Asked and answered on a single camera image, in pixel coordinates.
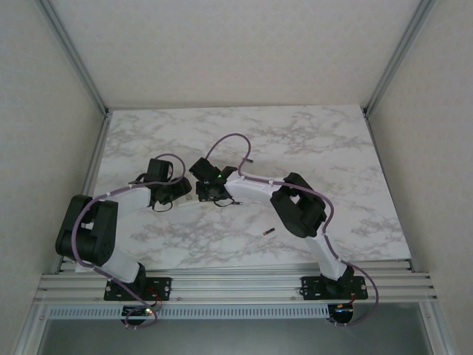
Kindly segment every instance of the marble surface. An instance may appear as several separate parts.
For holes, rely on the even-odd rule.
[[[190,167],[231,132],[247,135],[253,145],[254,163],[245,164],[244,171],[273,177],[298,172],[332,199],[336,213],[328,231],[344,258],[410,257],[356,105],[115,111],[95,194],[122,187],[160,153],[173,152]],[[221,169],[236,166],[245,150],[243,139],[229,138],[210,160]],[[182,172],[177,161],[174,167],[177,176]],[[186,176],[195,187],[195,179]],[[270,228],[276,230],[263,236]],[[247,201],[224,209],[194,202],[176,203],[166,213],[134,212],[118,221],[117,245],[147,269],[316,261],[272,207]]]

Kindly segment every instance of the purple cable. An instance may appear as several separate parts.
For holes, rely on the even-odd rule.
[[[90,208],[92,207],[92,205],[94,203],[97,203],[99,200],[104,200],[104,199],[107,199],[108,197],[112,197],[112,196],[117,196],[119,194],[122,194],[126,191],[129,191],[130,189],[137,189],[139,187],[147,187],[147,186],[151,186],[151,185],[172,185],[174,183],[178,183],[179,181],[181,181],[183,178],[184,178],[184,174],[186,173],[186,164],[184,163],[184,160],[182,160],[181,158],[179,158],[177,155],[175,154],[172,154],[172,153],[165,153],[165,154],[161,154],[161,155],[158,155],[156,157],[156,159],[158,158],[161,158],[161,157],[165,157],[165,156],[169,156],[169,157],[174,157],[176,159],[178,159],[179,162],[181,162],[181,164],[183,165],[183,173],[181,174],[181,176],[178,177],[178,179],[174,180],[174,181],[169,181],[167,183],[165,182],[160,182],[160,181],[154,181],[154,182],[151,182],[151,183],[139,183],[139,184],[136,184],[136,185],[128,185],[126,187],[122,187],[120,189],[116,189],[112,192],[109,192],[107,194],[104,194],[104,195],[100,195],[100,196],[97,196],[97,197],[94,197],[90,200],[90,202],[88,204],[86,204],[86,206],[84,207],[84,209],[81,211],[81,213],[78,215],[77,217],[77,220],[75,220],[75,223],[74,223],[74,227],[72,228],[72,235],[71,235],[71,244],[72,244],[72,253],[74,254],[74,258],[75,260],[79,263],[79,265],[83,266],[83,267],[86,267],[86,268],[92,268],[95,272],[97,272],[98,274],[100,275],[103,275],[111,280],[113,280],[115,283],[117,283],[123,290],[125,290],[126,292],[128,292],[133,298],[135,298],[138,302],[140,302],[141,304],[143,304],[144,307],[146,308],[149,308],[153,315],[154,315],[154,320],[153,322],[149,323],[149,324],[145,324],[145,325],[136,325],[135,326],[135,329],[139,329],[139,328],[145,328],[145,327],[148,327],[150,325],[153,325],[157,322],[157,314],[156,314],[156,311],[144,300],[141,299],[141,297],[139,297],[135,292],[133,292],[132,290],[130,290],[128,287],[126,287],[126,285],[124,285],[120,280],[116,279],[115,277],[113,277],[112,275],[106,273],[104,270],[102,270],[101,268],[98,268],[97,266],[94,266],[93,264],[90,264],[90,263],[85,263],[82,259],[81,259],[81,256],[79,255],[78,253],[78,250],[77,250],[77,230],[79,229],[79,225],[81,224],[81,221],[82,219],[84,218],[85,214],[90,210]],[[131,316],[132,313],[134,313],[137,309],[141,309],[142,307],[136,307],[134,309],[132,309],[127,315],[126,315],[126,318],[125,318],[125,325],[128,326],[128,318]]]
[[[245,175],[243,172],[242,172],[242,167],[243,167],[243,164],[247,161],[248,159],[248,156],[250,155],[251,153],[251,142],[250,140],[248,139],[248,137],[246,137],[245,135],[242,135],[241,133],[230,133],[228,135],[224,135],[223,137],[221,137],[217,142],[215,142],[215,144],[210,148],[210,150],[208,151],[207,155],[205,156],[205,159],[208,159],[208,157],[210,156],[210,154],[212,153],[212,151],[215,149],[215,147],[221,142],[223,141],[224,139],[226,138],[229,138],[229,137],[233,137],[233,136],[238,136],[238,137],[242,137],[245,139],[246,143],[248,143],[248,150],[245,154],[245,156],[243,157],[242,159],[242,162],[238,165],[238,174],[240,176],[244,176],[246,180],[250,180],[250,181],[255,181],[257,183],[266,183],[268,185],[271,185],[271,182],[269,180],[266,180],[266,179],[260,179],[260,178],[257,178],[257,177],[251,177],[251,176],[247,176]],[[312,195],[315,195],[317,197],[320,197],[322,200],[324,200],[327,205],[330,207],[330,213],[329,213],[329,216],[327,218],[327,220],[325,221],[324,225],[322,226],[322,234],[324,235],[324,238],[325,238],[325,241],[327,242],[327,245],[328,245],[328,248],[330,250],[330,252],[332,253],[332,255],[336,258],[336,259],[340,259],[340,261],[345,264],[346,266],[351,266],[352,268],[355,268],[356,270],[360,271],[372,284],[374,290],[375,290],[375,304],[374,306],[371,308],[371,310],[365,314],[362,318],[360,319],[357,319],[356,321],[354,322],[350,322],[350,323],[344,323],[344,326],[346,327],[350,327],[350,326],[353,326],[353,325],[357,325],[363,321],[365,321],[367,318],[369,318],[373,313],[374,311],[376,310],[376,308],[378,307],[378,304],[379,304],[379,291],[378,291],[378,287],[376,286],[374,280],[371,278],[371,276],[365,271],[363,270],[362,268],[360,268],[359,266],[356,266],[355,264],[352,264],[348,261],[345,261],[345,260],[342,260],[338,255],[337,253],[335,252],[335,250],[333,250],[333,247],[332,247],[332,244],[330,244],[330,241],[328,239],[328,236],[327,236],[327,227],[328,225],[330,224],[330,222],[332,221],[333,219],[333,215],[335,213],[335,206],[333,205],[332,201],[330,200],[330,198],[328,198],[327,196],[321,194],[320,192],[317,192],[317,191],[314,191],[312,189],[308,189],[308,188],[305,188],[303,186],[298,186],[298,185],[294,185],[292,183],[286,183],[286,182],[282,182],[282,181],[273,181],[272,182],[272,185],[277,185],[277,186],[286,186],[286,187],[290,187],[292,189],[298,189],[298,190],[301,190],[303,192],[307,192],[309,194],[312,194]]]

